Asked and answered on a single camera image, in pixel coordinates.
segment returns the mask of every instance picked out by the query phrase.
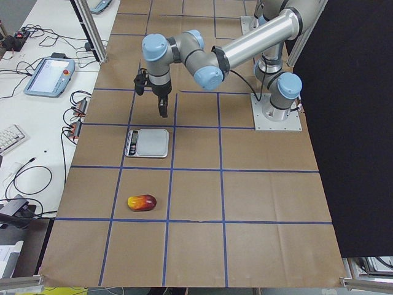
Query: light blue cap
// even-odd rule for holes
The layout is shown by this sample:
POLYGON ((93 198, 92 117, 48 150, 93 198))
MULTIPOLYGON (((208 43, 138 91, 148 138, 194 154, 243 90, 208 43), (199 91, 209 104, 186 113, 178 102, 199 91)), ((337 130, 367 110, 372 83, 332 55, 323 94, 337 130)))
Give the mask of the light blue cap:
POLYGON ((205 90, 214 90, 222 82, 224 76, 216 66, 204 66, 194 74, 194 80, 205 90))
POLYGON ((143 38, 142 54, 146 61, 156 61, 164 56, 168 43, 161 34, 150 34, 143 38))
POLYGON ((299 96, 303 84, 302 80, 296 74, 284 73, 278 78, 277 86, 285 98, 294 100, 299 96))
POLYGON ((198 41, 198 43, 199 43, 199 46, 202 48, 202 49, 204 49, 204 40, 203 40, 203 37, 202 37, 202 35, 201 35, 201 33, 196 29, 191 29, 190 31, 186 31, 186 32, 188 32, 188 33, 190 33, 192 36, 194 36, 195 37, 195 39, 198 41))
POLYGON ((265 18, 263 17, 263 15, 261 15, 261 16, 258 18, 258 24, 259 24, 260 26, 264 25, 264 24, 267 23, 267 22, 268 22, 268 21, 265 20, 265 18))

